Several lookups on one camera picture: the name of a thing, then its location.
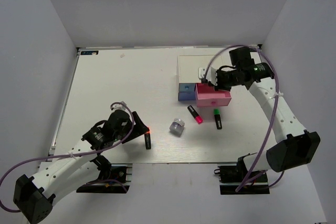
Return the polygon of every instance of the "white wall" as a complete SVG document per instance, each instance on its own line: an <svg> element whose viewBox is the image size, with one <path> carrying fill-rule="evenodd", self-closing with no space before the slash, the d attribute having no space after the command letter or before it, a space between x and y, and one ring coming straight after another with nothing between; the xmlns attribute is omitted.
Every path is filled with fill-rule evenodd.
<svg viewBox="0 0 336 224"><path fill-rule="evenodd" d="M0 0L0 174L48 154L76 49L50 0ZM15 208L15 180L36 171L25 165L5 180L0 198ZM22 214L0 209L1 223Z"/></svg>
<svg viewBox="0 0 336 224"><path fill-rule="evenodd" d="M328 223L336 223L336 0L287 0L264 49L280 89L321 144L308 165Z"/></svg>
<svg viewBox="0 0 336 224"><path fill-rule="evenodd" d="M264 42L286 0L51 0L77 47Z"/></svg>

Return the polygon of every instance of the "gray cylindrical object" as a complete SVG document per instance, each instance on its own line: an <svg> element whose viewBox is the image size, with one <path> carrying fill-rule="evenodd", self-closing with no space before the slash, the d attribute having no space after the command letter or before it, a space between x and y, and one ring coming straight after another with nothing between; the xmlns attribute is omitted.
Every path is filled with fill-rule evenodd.
<svg viewBox="0 0 336 224"><path fill-rule="evenodd" d="M184 130L184 122L181 119L175 118L170 125L169 130L171 133L181 136L182 131Z"/></svg>

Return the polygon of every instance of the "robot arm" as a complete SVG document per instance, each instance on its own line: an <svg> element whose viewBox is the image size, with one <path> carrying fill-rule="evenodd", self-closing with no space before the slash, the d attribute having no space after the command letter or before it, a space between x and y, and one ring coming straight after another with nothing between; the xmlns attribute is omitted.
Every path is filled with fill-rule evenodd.
<svg viewBox="0 0 336 224"><path fill-rule="evenodd" d="M320 143L316 132L309 133L292 113L281 94L276 93L274 73L266 63L255 64L248 47L241 47L229 52L235 70L224 71L211 68L202 80L215 90L230 91L231 87L243 85L256 98L260 107L270 121L278 98L278 107L273 124L277 144L264 151L254 170L276 172L308 164ZM256 153L238 159L237 167L246 173L252 166Z"/></svg>
<svg viewBox="0 0 336 224"><path fill-rule="evenodd" d="M110 179L114 168L101 152L125 138L132 127L129 115L121 108L111 108L108 120L96 123L84 134L69 150L70 158L58 159L33 176L22 175L16 181L14 203L31 224L45 219L58 201L80 186L93 180ZM133 130L122 143L149 131L135 111L132 116Z"/></svg>

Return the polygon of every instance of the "white table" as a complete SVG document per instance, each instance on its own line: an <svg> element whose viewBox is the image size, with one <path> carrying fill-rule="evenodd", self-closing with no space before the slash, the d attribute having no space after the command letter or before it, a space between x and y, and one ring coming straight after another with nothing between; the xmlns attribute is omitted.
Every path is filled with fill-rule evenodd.
<svg viewBox="0 0 336 224"><path fill-rule="evenodd" d="M150 126L152 149L146 150L140 137L104 153L112 163L134 163L129 192L126 195L73 192L55 206L42 224L325 221L306 166L286 171L270 195L241 196L220 195L218 178L213 175L216 164L137 164L236 161L259 149L268 121L245 87L233 88L231 104L221 109L222 130L216 129L212 110L199 109L205 122L197 125L186 109L189 103L177 101L177 55L215 54L218 50L100 50L97 56L80 56L56 154L68 151L94 123L107 119L113 101L125 101ZM169 134L169 125L175 117L186 122L181 138ZM268 147L274 143L271 136ZM267 174L270 182L279 176L272 171Z"/></svg>
<svg viewBox="0 0 336 224"><path fill-rule="evenodd" d="M219 50L121 49L81 55L55 154L69 151L96 122L107 119L115 101L126 102L150 127L152 149L145 149L142 136L104 152L112 163L219 163L258 151L269 123L245 87L233 88L231 103L221 107L222 130L216 129L212 108L197 109L205 121L198 125L187 110L195 102L177 101L177 56L214 55ZM257 53L252 54L260 62ZM224 60L231 65L228 52ZM185 122L180 138L169 133L174 118ZM267 148L274 144L272 135Z"/></svg>

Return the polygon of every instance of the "red marker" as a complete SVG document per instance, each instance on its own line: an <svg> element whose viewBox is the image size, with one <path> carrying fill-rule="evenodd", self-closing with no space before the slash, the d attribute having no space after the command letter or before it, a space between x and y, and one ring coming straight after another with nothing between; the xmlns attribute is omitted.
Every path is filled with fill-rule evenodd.
<svg viewBox="0 0 336 224"><path fill-rule="evenodd" d="M191 105L189 105L187 108L190 114L194 117L194 119L196 120L198 124L203 123L203 119L200 117L200 115L196 112L196 110L194 110L194 108Z"/></svg>

